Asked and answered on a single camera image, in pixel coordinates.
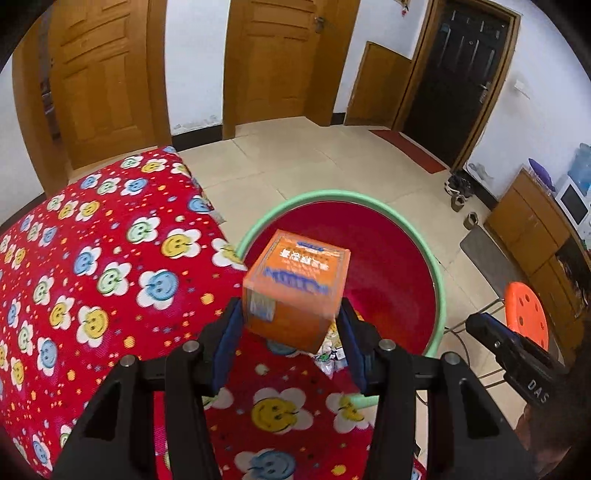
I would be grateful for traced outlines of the person's right hand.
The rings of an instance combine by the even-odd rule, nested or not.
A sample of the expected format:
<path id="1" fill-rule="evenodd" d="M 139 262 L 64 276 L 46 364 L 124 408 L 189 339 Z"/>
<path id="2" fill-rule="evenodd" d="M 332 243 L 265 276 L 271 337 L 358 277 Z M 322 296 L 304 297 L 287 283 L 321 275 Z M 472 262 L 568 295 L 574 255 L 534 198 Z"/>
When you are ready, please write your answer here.
<path id="1" fill-rule="evenodd" d="M 515 428 L 538 479 L 582 479 L 590 466 L 590 417 L 527 405 Z"/>

